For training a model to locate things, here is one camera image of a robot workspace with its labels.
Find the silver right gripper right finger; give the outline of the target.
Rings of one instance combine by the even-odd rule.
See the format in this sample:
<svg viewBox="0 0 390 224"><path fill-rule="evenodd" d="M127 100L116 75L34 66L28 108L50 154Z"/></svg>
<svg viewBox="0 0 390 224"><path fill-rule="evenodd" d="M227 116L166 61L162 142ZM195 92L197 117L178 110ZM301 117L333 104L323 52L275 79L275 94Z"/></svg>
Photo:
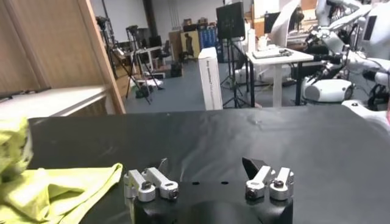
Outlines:
<svg viewBox="0 0 390 224"><path fill-rule="evenodd" d="M294 172L281 167L277 172L263 160L242 158L248 180L245 197L248 200L263 198L266 193L271 200L289 200L294 195Z"/></svg>

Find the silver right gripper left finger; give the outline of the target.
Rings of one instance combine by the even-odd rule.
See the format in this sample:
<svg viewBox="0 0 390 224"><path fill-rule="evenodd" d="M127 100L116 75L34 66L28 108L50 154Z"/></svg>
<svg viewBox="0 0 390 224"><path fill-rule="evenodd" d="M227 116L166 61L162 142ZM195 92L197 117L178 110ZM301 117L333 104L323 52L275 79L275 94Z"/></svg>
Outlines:
<svg viewBox="0 0 390 224"><path fill-rule="evenodd" d="M153 201L159 195L165 200L177 200L179 184L165 175L168 168L168 159L163 158L158 167L147 167L142 172L136 169L128 170L123 175L125 198Z"/></svg>

